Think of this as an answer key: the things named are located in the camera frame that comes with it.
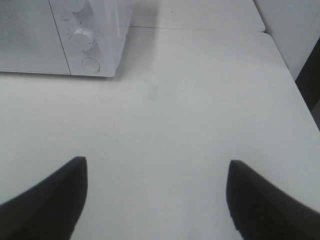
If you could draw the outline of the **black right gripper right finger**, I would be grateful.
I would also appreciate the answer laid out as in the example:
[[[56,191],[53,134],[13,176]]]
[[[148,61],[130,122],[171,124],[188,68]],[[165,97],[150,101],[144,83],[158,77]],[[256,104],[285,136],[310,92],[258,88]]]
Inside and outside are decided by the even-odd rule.
[[[245,240],[318,240],[320,214],[292,198],[241,160],[231,160],[226,202]]]

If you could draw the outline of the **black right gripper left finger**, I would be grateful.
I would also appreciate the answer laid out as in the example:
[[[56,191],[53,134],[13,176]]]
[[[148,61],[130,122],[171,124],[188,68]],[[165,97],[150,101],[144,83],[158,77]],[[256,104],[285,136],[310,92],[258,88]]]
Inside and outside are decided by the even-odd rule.
[[[77,156],[0,206],[2,240],[69,240],[85,206],[88,167]]]

